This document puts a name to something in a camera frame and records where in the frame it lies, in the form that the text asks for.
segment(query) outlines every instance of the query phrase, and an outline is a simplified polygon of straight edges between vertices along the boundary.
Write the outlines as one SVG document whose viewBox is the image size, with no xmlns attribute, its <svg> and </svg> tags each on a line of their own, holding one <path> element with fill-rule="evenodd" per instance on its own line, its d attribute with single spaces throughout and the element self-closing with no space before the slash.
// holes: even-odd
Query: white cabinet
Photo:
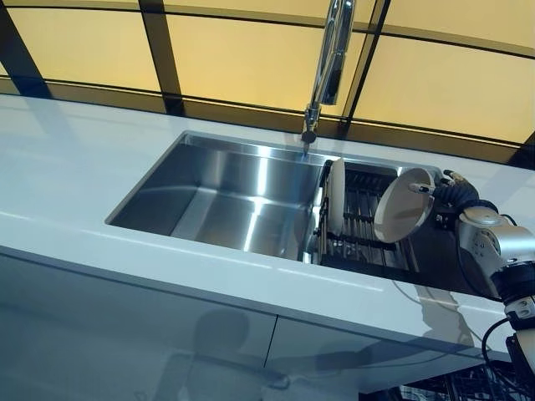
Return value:
<svg viewBox="0 0 535 401">
<path fill-rule="evenodd" d="M 475 358 L 418 348 L 279 318 L 267 368 L 348 395 L 370 393 L 481 363 Z"/>
<path fill-rule="evenodd" d="M 259 396 L 274 323 L 0 256 L 0 399 L 165 401 L 237 378 Z"/>
</svg>

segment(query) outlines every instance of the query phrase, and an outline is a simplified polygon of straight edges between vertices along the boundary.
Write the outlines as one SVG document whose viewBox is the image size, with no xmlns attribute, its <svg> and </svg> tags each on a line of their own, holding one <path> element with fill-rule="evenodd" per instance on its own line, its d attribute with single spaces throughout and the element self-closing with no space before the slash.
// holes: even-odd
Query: robotic arm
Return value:
<svg viewBox="0 0 535 401">
<path fill-rule="evenodd" d="M 437 187 L 414 183 L 409 189 L 455 209 L 457 252 L 459 248 L 470 252 L 496 289 L 499 297 L 487 298 L 503 302 L 516 331 L 506 344 L 517 376 L 528 386 L 535 385 L 535 236 L 499 215 L 491 202 L 480 200 L 476 188 L 462 176 L 450 170 L 444 173 L 451 180 L 443 179 Z"/>
</svg>

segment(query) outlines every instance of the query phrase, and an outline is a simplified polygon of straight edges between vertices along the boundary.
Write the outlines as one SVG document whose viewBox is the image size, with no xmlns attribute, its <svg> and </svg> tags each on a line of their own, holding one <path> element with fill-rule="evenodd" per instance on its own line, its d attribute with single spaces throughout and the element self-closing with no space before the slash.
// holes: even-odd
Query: metal rack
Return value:
<svg viewBox="0 0 535 401">
<path fill-rule="evenodd" d="M 500 371 L 516 382 L 510 363 L 500 363 Z M 533 401 L 502 383 L 486 365 L 401 386 L 400 395 L 415 401 Z"/>
<path fill-rule="evenodd" d="M 329 172 L 326 164 L 320 182 L 323 198 L 319 211 L 317 262 L 353 272 L 400 280 L 418 281 L 411 274 L 409 250 L 403 241 L 387 244 L 374 233 L 374 216 L 381 196 L 396 178 L 394 170 L 366 170 L 362 165 L 345 165 L 344 227 L 336 236 L 327 228 L 329 219 Z"/>
</svg>

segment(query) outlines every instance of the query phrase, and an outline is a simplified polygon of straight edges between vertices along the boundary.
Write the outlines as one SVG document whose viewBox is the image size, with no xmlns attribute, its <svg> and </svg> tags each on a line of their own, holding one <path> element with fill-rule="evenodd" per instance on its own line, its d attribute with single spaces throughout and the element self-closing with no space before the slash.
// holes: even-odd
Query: white countertop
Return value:
<svg viewBox="0 0 535 401">
<path fill-rule="evenodd" d="M 417 338 L 430 331 L 421 305 L 390 280 L 107 226 L 104 219 L 186 129 L 298 144 L 298 135 L 265 129 L 0 95 L 0 246 L 78 264 L 73 270 L 125 280 L 129 275 L 150 279 L 152 286 L 160 282 L 189 288 L 190 293 L 232 297 L 241 305 L 262 304 L 267 311 L 283 308 L 357 323 L 372 335 L 393 332 Z M 533 171 L 323 138 L 313 149 L 456 170 L 482 198 L 535 231 Z M 418 299 L 414 285 L 397 284 Z M 451 297 L 453 302 L 440 302 L 442 310 L 461 313 L 479 346 L 473 333 L 481 337 L 502 318 L 502 305 L 459 293 Z M 499 328 L 490 347 L 506 352 L 504 337 L 510 333 L 509 327 Z M 450 341 L 441 336 L 431 335 Z"/>
</svg>

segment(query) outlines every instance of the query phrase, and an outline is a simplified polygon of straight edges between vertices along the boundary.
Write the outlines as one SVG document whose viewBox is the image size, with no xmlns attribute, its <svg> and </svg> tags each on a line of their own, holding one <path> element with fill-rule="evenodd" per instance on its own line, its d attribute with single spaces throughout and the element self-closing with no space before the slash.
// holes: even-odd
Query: chrome faucet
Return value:
<svg viewBox="0 0 535 401">
<path fill-rule="evenodd" d="M 312 98 L 304 110 L 301 140 L 304 154 L 316 140 L 321 104 L 336 104 L 345 52 L 353 27 L 354 0 L 331 0 L 325 22 L 324 42 L 319 53 Z"/>
</svg>

